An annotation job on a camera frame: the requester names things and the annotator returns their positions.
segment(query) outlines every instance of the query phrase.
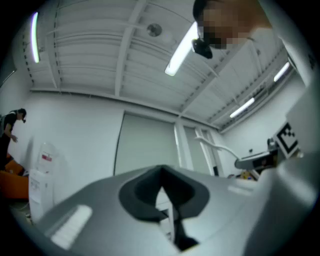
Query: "white pipe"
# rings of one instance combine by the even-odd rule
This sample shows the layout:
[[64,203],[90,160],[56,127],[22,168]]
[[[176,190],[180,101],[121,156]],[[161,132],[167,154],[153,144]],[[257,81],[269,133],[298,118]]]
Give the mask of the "white pipe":
[[235,153],[233,152],[230,148],[226,147],[226,146],[221,146],[221,145],[216,145],[216,144],[213,144],[211,143],[209,140],[203,138],[203,137],[200,137],[200,136],[197,136],[194,138],[195,140],[197,141],[200,141],[212,148],[215,148],[215,149],[218,149],[218,150],[225,150],[225,151],[228,151],[231,155],[233,155],[236,159],[240,159],[240,157]]

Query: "white ceiling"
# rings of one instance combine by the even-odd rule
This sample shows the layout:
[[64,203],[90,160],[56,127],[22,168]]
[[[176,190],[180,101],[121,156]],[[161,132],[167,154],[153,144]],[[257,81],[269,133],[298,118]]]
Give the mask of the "white ceiling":
[[[34,91],[103,96],[175,113],[217,128],[230,113],[273,84],[287,61],[281,40],[257,30],[245,44],[190,52],[173,77],[165,69],[194,22],[194,0],[61,0],[39,10],[40,62],[25,26],[24,54]],[[157,23],[162,34],[151,37]]]

